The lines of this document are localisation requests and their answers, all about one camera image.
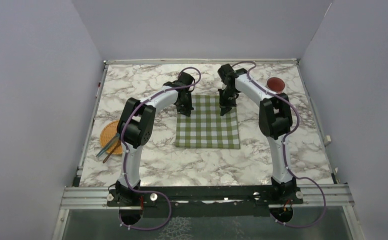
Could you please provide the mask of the blue handled utensil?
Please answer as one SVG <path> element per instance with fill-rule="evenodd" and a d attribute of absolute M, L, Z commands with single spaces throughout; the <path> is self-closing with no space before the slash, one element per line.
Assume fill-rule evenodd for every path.
<path fill-rule="evenodd" d="M 102 154 L 104 154 L 118 139 L 120 138 L 120 134 L 116 133 L 107 143 L 106 145 L 97 153 L 96 157 L 99 158 Z"/>

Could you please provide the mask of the pink ceramic mug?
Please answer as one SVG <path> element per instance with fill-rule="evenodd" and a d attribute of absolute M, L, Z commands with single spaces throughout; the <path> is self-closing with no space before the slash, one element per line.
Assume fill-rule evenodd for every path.
<path fill-rule="evenodd" d="M 285 82 L 281 78 L 270 77 L 266 82 L 266 86 L 269 90 L 281 94 L 285 89 Z"/>

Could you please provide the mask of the brown handled utensil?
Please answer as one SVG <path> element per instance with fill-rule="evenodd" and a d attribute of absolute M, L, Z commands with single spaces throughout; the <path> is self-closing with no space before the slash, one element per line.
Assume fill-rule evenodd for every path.
<path fill-rule="evenodd" d="M 108 159 L 112 156 L 112 155 L 120 155 L 122 153 L 122 147 L 121 147 L 121 144 L 117 144 L 115 145 L 112 150 L 108 153 L 108 155 L 104 158 L 104 160 L 102 161 L 103 164 L 105 164 Z"/>

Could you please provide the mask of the green white checkered cloth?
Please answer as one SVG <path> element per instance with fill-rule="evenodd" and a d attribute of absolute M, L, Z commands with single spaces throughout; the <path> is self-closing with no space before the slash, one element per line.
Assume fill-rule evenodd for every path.
<path fill-rule="evenodd" d="M 190 116 L 177 116 L 175 147 L 240 149 L 236 109 L 221 116 L 217 95 L 193 95 L 192 104 Z"/>

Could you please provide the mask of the orange woven plate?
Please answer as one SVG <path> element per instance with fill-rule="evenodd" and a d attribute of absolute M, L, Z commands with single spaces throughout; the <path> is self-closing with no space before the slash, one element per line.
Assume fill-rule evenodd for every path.
<path fill-rule="evenodd" d="M 102 148 L 105 148 L 107 144 L 113 140 L 113 138 L 117 134 L 117 125 L 118 125 L 118 120 L 112 121 L 109 124 L 107 124 L 103 130 L 101 131 L 100 134 L 100 145 Z M 121 155 L 123 153 L 122 147 L 121 147 L 121 142 L 120 139 L 117 138 L 114 140 L 113 144 L 109 146 L 105 152 L 110 153 L 113 150 L 114 155 Z"/>

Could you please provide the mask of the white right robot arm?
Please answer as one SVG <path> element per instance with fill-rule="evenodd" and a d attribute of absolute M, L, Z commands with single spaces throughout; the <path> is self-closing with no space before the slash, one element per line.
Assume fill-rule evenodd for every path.
<path fill-rule="evenodd" d="M 272 160 L 272 188 L 269 196 L 278 204 L 285 202 L 296 189 L 296 180 L 290 173 L 288 151 L 287 138 L 293 125 L 288 96 L 266 89 L 254 81 L 244 68 L 234 69 L 230 64 L 225 64 L 217 72 L 224 84 L 219 89 L 221 116 L 236 107 L 240 93 L 259 107 L 258 126 L 268 140 Z"/>

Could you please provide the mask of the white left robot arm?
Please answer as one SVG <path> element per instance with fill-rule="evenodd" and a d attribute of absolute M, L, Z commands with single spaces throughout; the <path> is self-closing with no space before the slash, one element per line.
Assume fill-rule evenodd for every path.
<path fill-rule="evenodd" d="M 115 184 L 115 197 L 126 205 L 135 204 L 139 198 L 142 150 L 153 133 L 156 114 L 175 105 L 178 113 L 189 116 L 193 110 L 189 88 L 194 84 L 194 78 L 182 71 L 175 81 L 166 82 L 156 93 L 127 100 L 117 126 L 123 157 L 121 173 Z"/>

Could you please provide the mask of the aluminium mounting rail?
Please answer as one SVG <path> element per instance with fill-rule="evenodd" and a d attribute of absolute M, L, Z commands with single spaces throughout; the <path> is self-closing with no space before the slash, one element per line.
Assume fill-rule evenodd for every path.
<path fill-rule="evenodd" d="M 108 187 L 67 187 L 64 190 L 60 209 L 62 210 L 139 210 L 155 207 L 165 203 L 163 197 L 151 195 L 152 191 L 165 194 L 173 206 L 188 203 L 229 203 L 251 201 L 265 204 L 271 208 L 282 206 L 317 207 L 317 206 L 353 206 L 355 204 L 351 191 L 346 184 L 327 184 L 319 188 L 311 185 L 300 185 L 299 193 L 282 200 L 271 200 L 269 187 L 264 185 L 250 186 L 176 186 L 145 187 L 143 203 L 109 203 Z"/>

